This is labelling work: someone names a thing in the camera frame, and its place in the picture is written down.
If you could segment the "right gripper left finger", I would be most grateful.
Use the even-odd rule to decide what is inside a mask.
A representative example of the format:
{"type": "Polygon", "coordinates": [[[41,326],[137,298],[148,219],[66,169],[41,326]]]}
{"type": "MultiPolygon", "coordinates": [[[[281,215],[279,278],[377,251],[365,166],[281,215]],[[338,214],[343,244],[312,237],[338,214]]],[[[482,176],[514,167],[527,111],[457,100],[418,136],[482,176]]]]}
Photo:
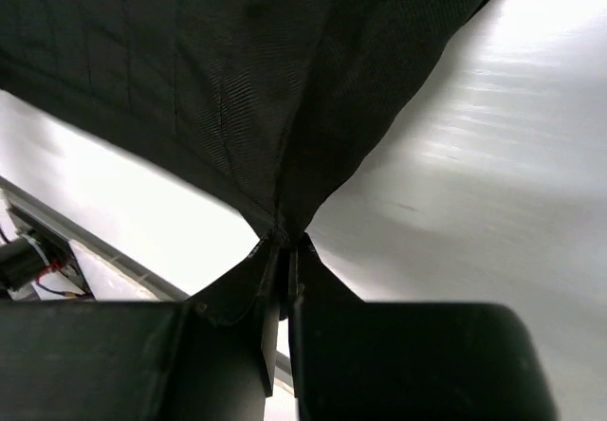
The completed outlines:
{"type": "Polygon", "coordinates": [[[3,302],[5,420],[260,420],[279,249],[261,241],[183,302],[3,302]]]}

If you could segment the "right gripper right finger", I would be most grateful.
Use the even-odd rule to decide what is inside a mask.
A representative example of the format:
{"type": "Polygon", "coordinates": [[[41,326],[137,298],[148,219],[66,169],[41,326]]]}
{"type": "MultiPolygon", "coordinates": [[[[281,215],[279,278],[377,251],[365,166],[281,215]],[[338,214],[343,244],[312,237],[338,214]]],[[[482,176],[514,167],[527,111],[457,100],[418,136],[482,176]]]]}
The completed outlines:
{"type": "Polygon", "coordinates": [[[366,302],[304,237],[289,261],[303,420],[554,420],[530,334],[487,302],[366,302]]]}

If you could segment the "black skirt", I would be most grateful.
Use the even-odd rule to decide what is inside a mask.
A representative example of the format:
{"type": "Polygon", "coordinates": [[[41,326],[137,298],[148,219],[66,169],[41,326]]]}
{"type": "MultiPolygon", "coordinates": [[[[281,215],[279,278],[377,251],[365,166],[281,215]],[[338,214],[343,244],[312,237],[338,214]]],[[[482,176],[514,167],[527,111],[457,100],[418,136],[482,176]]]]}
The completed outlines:
{"type": "Polygon", "coordinates": [[[1,86],[303,236],[489,0],[1,0],[1,86]]]}

